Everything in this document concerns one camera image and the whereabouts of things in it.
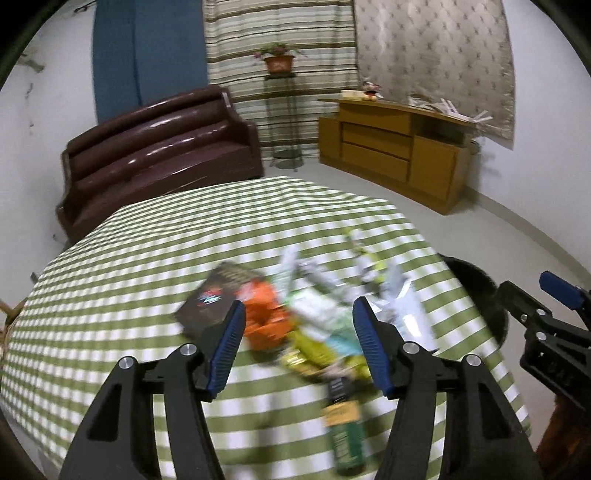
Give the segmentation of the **white green tube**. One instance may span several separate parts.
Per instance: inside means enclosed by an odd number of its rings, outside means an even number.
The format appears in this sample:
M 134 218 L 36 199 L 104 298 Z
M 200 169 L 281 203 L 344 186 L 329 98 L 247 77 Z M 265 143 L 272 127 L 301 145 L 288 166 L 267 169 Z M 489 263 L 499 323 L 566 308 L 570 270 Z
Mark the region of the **white green tube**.
M 379 319 L 394 325 L 405 341 L 412 341 L 429 352 L 438 350 L 431 322 L 415 290 L 411 277 L 390 260 L 380 285 L 383 300 Z

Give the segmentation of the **green battery-like bottle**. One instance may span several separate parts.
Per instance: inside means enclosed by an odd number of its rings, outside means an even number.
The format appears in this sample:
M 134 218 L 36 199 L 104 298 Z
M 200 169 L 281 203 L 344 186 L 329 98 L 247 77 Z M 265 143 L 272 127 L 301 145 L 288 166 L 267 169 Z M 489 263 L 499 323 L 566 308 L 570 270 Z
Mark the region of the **green battery-like bottle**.
M 327 394 L 322 415 L 334 453 L 335 470 L 342 476 L 359 474 L 366 465 L 363 453 L 365 434 L 353 381 L 348 377 L 333 378 L 328 381 Z

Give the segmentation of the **dark brown snack packet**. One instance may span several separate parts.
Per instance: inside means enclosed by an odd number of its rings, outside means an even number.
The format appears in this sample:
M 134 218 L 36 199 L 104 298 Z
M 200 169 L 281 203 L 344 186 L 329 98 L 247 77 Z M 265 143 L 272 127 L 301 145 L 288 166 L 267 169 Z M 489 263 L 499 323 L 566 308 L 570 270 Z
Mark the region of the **dark brown snack packet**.
M 190 340 L 221 323 L 235 300 L 245 298 L 243 290 L 252 282 L 262 281 L 263 274 L 235 262 L 219 263 L 197 289 L 189 294 L 175 312 L 175 320 Z

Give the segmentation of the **light blue small tube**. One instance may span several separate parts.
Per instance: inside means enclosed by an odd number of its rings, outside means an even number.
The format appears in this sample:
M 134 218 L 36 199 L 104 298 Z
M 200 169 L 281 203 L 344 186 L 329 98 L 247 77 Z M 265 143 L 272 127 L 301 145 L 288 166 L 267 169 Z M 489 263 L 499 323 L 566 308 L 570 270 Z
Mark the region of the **light blue small tube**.
M 339 334 L 331 334 L 325 339 L 327 345 L 339 357 L 362 356 L 363 350 L 356 338 L 342 336 Z

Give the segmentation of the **orange plastic bag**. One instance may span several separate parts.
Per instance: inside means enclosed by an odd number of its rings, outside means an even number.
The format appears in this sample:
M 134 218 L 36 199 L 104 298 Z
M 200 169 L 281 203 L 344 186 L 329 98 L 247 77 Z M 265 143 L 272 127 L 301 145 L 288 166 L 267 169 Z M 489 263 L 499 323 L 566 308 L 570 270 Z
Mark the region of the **orange plastic bag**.
M 290 314 L 270 282 L 256 279 L 243 284 L 238 300 L 245 305 L 245 337 L 250 349 L 270 351 L 287 341 L 293 330 Z

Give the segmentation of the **green yellow white wrapper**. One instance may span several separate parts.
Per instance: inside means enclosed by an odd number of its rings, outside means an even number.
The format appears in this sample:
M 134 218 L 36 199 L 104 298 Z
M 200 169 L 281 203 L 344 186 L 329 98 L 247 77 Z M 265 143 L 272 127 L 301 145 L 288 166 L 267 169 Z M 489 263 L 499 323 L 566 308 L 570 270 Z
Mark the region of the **green yellow white wrapper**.
M 362 231 L 346 229 L 346 238 L 355 255 L 356 271 L 363 285 L 375 292 L 380 292 L 385 281 L 386 264 L 370 251 Z

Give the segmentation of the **black lined trash bin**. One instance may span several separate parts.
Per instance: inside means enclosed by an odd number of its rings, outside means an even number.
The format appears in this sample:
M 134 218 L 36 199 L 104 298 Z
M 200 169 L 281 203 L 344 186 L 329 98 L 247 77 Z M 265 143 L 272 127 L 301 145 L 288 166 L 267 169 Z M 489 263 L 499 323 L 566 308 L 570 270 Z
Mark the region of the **black lined trash bin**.
M 502 346 L 509 332 L 509 318 L 497 302 L 497 284 L 484 270 L 470 262 L 447 255 L 441 255 L 441 259 L 472 299 L 497 344 Z

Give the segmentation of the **green checkered tablecloth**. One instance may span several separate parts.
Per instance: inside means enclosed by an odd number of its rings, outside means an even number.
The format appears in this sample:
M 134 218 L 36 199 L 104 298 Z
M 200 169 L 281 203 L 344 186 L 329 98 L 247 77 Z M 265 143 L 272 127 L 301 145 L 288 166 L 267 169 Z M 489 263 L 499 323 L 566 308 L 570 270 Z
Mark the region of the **green checkered tablecloth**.
M 120 209 L 40 274 L 2 361 L 1 406 L 58 470 L 115 362 L 166 357 L 183 343 L 174 312 L 221 261 L 276 275 L 297 246 L 344 280 L 359 231 L 413 278 L 445 358 L 484 357 L 529 434 L 514 379 L 476 308 L 404 214 L 382 199 L 290 177 L 191 190 Z M 337 479 L 322 419 L 325 389 L 242 341 L 228 385 L 204 412 L 229 479 Z

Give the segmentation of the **wooden tv cabinet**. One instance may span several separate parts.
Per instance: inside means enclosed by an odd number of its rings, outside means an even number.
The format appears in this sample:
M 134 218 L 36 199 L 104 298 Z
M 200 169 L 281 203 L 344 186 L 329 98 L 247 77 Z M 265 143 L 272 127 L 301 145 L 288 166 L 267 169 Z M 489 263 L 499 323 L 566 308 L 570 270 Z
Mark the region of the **wooden tv cabinet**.
M 464 120 L 387 101 L 335 99 L 335 115 L 318 118 L 322 164 L 386 187 L 440 214 L 463 196 L 474 126 Z

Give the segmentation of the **white wifi router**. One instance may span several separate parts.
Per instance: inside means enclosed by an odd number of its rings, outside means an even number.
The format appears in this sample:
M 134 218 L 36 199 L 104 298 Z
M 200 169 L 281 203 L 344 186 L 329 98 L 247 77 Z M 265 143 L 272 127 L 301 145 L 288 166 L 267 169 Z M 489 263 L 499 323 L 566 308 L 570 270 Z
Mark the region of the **white wifi router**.
M 458 110 L 452 101 L 445 98 L 441 98 L 440 101 L 435 104 L 435 106 L 444 115 L 473 124 L 486 123 L 494 119 L 488 110 L 481 111 L 474 116 L 465 115 Z

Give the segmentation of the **beige box on cabinet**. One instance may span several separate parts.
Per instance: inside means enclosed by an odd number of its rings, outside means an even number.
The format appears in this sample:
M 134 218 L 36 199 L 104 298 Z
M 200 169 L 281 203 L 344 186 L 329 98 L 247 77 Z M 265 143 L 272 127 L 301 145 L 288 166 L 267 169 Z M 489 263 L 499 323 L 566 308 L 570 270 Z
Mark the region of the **beige box on cabinet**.
M 363 100 L 366 98 L 366 94 L 362 90 L 344 89 L 341 91 L 341 98 L 349 100 Z

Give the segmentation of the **black metal plant stand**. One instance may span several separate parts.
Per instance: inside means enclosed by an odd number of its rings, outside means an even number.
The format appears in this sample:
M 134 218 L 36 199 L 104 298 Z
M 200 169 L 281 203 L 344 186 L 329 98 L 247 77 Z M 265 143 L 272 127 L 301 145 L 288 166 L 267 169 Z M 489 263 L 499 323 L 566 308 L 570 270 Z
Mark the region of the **black metal plant stand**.
M 270 165 L 297 172 L 304 165 L 296 97 L 296 74 L 266 74 L 263 79 L 264 104 L 270 135 Z

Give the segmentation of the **striped green curtain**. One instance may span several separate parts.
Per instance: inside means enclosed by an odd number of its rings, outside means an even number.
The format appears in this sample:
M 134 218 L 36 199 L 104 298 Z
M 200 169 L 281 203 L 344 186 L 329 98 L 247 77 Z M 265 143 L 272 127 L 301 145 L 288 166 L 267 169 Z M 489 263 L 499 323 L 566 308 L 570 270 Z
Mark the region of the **striped green curtain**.
M 208 80 L 256 123 L 263 160 L 310 152 L 329 98 L 358 85 L 351 1 L 206 1 Z

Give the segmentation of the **potted plant orange pot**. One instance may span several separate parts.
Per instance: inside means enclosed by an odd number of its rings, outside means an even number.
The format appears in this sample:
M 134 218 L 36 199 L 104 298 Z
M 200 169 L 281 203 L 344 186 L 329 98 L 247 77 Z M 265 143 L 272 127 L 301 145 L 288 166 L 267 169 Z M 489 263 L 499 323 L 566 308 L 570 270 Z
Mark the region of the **potted plant orange pot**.
M 294 58 L 305 56 L 304 52 L 284 42 L 273 42 L 253 53 L 253 58 L 263 61 L 266 72 L 273 77 L 287 76 L 293 73 Z

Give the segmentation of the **blue curtain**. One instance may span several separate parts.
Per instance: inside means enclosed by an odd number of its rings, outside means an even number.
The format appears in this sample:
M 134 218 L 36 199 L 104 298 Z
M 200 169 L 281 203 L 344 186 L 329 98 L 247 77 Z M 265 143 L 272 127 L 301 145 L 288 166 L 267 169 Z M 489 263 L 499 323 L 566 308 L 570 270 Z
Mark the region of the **blue curtain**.
M 92 38 L 97 121 L 208 85 L 204 5 L 98 1 Z

